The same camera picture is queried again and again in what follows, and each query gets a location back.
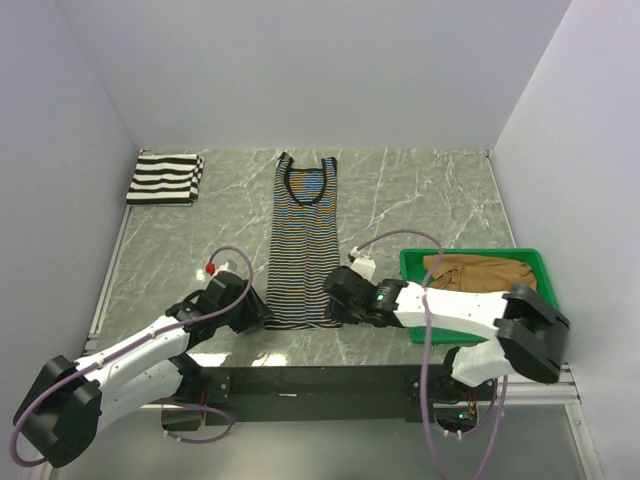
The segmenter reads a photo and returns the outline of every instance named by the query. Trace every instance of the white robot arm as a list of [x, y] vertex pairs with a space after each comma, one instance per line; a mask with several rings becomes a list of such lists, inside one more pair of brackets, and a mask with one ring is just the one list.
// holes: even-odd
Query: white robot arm
[[[329, 275], [324, 289], [334, 301], [334, 317], [378, 327], [424, 327], [425, 289], [395, 279], [373, 285], [374, 271], [371, 258], [358, 256]], [[481, 294], [427, 288], [426, 295], [433, 328], [486, 339], [450, 351], [446, 366], [453, 380], [477, 387], [517, 372], [540, 383], [558, 381], [571, 324], [528, 286]]]
[[[60, 468], [84, 452], [101, 430], [141, 406], [168, 397], [189, 402], [194, 397], [200, 398], [202, 392], [208, 394], [210, 380], [201, 375], [201, 367], [186, 352], [211, 338], [218, 328], [229, 326], [239, 333], [264, 322], [270, 315], [251, 289], [227, 313], [197, 323], [188, 322], [222, 310], [240, 297], [247, 288], [247, 280], [237, 276], [234, 267], [232, 262], [225, 263], [205, 290], [193, 292], [149, 327], [120, 343], [75, 362], [63, 356], [47, 362], [18, 409], [14, 424], [43, 392], [98, 364], [98, 369], [48, 397], [26, 418], [20, 430], [44, 459]], [[176, 328], [156, 334], [170, 325]], [[134, 346], [147, 336], [148, 341]], [[126, 353], [105, 361], [123, 350]]]

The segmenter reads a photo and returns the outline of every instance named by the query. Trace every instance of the white backdrop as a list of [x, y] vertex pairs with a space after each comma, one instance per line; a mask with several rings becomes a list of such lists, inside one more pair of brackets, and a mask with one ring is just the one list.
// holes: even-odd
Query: white backdrop
[[569, 4], [57, 1], [149, 148], [492, 148]]
[[87, 338], [135, 150], [50, 1], [0, 2], [0, 478], [42, 365]]
[[574, 0], [494, 169], [519, 245], [573, 321], [569, 360], [610, 480], [640, 478], [640, 3]]

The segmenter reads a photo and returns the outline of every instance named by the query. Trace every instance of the marble surface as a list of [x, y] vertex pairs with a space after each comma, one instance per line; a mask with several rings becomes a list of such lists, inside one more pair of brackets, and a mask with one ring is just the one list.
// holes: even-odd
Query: marble surface
[[[483, 150], [290, 149], [297, 168], [338, 158], [341, 257], [378, 233], [417, 228], [445, 247], [513, 246]], [[206, 285], [208, 255], [235, 245], [250, 256], [255, 288], [266, 292], [273, 175], [281, 150], [206, 150], [199, 200], [192, 207], [133, 207], [104, 303], [98, 349], [144, 328], [177, 300]], [[403, 248], [430, 248], [395, 236], [376, 244], [374, 280], [400, 278]], [[441, 361], [449, 346], [434, 347]], [[405, 330], [347, 325], [339, 330], [221, 329], [192, 350], [210, 366], [394, 365], [420, 362], [422, 346]]]

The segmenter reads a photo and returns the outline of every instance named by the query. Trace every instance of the black and white striped cloth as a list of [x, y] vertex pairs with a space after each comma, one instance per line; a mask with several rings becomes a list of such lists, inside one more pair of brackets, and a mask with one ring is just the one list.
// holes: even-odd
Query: black and white striped cloth
[[198, 199], [204, 160], [198, 155], [140, 155], [128, 205], [191, 205]]
[[293, 168], [283, 153], [273, 187], [273, 218], [267, 277], [267, 330], [339, 328], [322, 284], [340, 265], [336, 210], [338, 161], [322, 168]]

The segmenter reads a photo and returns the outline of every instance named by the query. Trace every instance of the green basket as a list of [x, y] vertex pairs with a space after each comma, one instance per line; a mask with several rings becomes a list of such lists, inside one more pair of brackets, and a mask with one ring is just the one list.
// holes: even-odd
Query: green basket
[[[558, 308], [556, 296], [551, 288], [547, 269], [544, 267], [542, 257], [533, 248], [493, 248], [493, 249], [447, 249], [445, 253], [466, 253], [470, 255], [484, 255], [486, 257], [510, 258], [526, 263], [531, 266], [533, 275], [538, 282], [538, 293], [553, 308]], [[400, 266], [402, 268], [402, 278], [411, 282], [422, 283], [427, 271], [422, 265], [422, 258], [426, 255], [437, 255], [435, 248], [407, 248], [400, 252]], [[424, 343], [425, 328], [414, 327], [409, 329], [409, 337], [413, 343]], [[445, 343], [478, 343], [484, 341], [483, 338], [460, 333], [444, 328], [434, 328], [431, 343], [433, 345]]]

